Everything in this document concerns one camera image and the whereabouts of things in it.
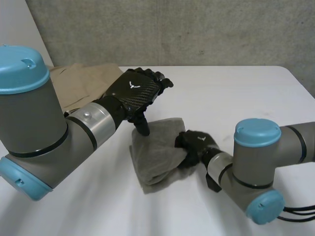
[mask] white table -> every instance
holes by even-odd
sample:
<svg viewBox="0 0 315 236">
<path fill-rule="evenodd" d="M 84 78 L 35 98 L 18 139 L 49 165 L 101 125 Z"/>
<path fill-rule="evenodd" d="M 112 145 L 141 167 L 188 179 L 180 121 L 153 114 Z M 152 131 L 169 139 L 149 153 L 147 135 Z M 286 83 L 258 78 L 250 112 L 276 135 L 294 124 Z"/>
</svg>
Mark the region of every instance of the white table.
<svg viewBox="0 0 315 236">
<path fill-rule="evenodd" d="M 148 121 L 182 117 L 187 129 L 210 133 L 232 154 L 236 123 L 268 118 L 281 125 L 315 120 L 315 100 L 276 66 L 151 67 L 174 82 L 146 112 Z M 205 182 L 205 168 L 144 195 L 128 146 L 133 126 L 118 131 L 40 202 L 0 179 L 1 236 L 296 236 L 315 235 L 315 221 L 259 226 L 224 192 Z M 0 154 L 6 155 L 1 145 Z M 315 204 L 313 163 L 277 170 L 274 186 L 291 207 Z"/>
</svg>

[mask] robotic hand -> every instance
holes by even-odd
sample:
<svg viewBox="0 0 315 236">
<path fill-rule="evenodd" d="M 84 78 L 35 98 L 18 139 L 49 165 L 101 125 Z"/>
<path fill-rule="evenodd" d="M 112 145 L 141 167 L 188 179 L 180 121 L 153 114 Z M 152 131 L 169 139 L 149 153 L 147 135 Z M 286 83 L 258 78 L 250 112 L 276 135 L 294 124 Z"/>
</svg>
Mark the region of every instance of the robotic hand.
<svg viewBox="0 0 315 236">
<path fill-rule="evenodd" d="M 104 96 L 63 116 L 39 52 L 0 47 L 0 140 L 9 154 L 0 176 L 32 200 L 53 191 L 110 138 L 123 120 L 149 135 L 144 112 L 165 88 L 160 72 L 128 70 Z"/>
<path fill-rule="evenodd" d="M 104 97 L 96 103 L 104 104 L 116 98 L 124 108 L 124 119 L 133 123 L 143 136 L 150 134 L 144 112 L 164 89 L 173 87 L 173 83 L 160 72 L 150 69 L 129 69 L 111 87 Z"/>
</svg>

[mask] concrete wall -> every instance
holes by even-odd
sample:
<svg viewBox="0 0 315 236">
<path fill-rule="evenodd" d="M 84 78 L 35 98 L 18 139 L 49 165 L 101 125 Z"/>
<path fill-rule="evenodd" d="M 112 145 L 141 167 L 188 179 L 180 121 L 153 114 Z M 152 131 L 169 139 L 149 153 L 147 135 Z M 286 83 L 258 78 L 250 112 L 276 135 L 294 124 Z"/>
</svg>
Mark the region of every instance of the concrete wall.
<svg viewBox="0 0 315 236">
<path fill-rule="evenodd" d="M 27 0 L 55 65 L 280 65 L 315 96 L 314 0 Z"/>
</svg>

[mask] robotic arm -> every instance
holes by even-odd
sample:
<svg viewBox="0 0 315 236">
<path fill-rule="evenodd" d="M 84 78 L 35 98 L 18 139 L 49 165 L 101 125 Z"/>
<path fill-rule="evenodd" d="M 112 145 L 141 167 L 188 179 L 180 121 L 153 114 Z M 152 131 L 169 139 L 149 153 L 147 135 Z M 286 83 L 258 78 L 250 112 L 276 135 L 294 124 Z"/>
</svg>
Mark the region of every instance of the robotic arm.
<svg viewBox="0 0 315 236">
<path fill-rule="evenodd" d="M 144 136 L 144 111 L 173 84 L 159 72 L 128 70 L 105 95 L 64 118 L 41 55 L 0 47 L 0 176 L 32 200 L 53 191 L 109 139 L 123 120 Z"/>
<path fill-rule="evenodd" d="M 282 194 L 273 188 L 275 169 L 314 162 L 314 131 L 315 122 L 283 127 L 266 119 L 239 122 L 234 157 L 210 148 L 202 158 L 208 187 L 223 189 L 255 223 L 271 222 L 285 208 Z"/>
</svg>

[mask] gray cylindrical link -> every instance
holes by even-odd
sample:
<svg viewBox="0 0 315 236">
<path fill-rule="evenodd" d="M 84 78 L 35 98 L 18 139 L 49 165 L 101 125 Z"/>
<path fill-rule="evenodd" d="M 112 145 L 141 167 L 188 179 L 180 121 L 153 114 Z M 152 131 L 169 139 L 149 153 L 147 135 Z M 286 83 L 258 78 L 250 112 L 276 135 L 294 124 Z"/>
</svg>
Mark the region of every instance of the gray cylindrical link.
<svg viewBox="0 0 315 236">
<path fill-rule="evenodd" d="M 39 151 L 66 132 L 67 124 L 50 79 L 28 92 L 0 95 L 0 108 L 0 139 L 11 152 Z"/>
<path fill-rule="evenodd" d="M 109 112 L 97 103 L 89 103 L 70 115 L 90 129 L 97 147 L 101 146 L 116 131 L 115 122 Z"/>
<path fill-rule="evenodd" d="M 227 154 L 226 152 L 220 152 L 217 155 L 215 155 L 208 164 L 208 174 L 211 176 L 211 178 L 218 184 L 219 184 L 219 176 L 221 172 L 232 163 L 232 156 Z"/>
</svg>

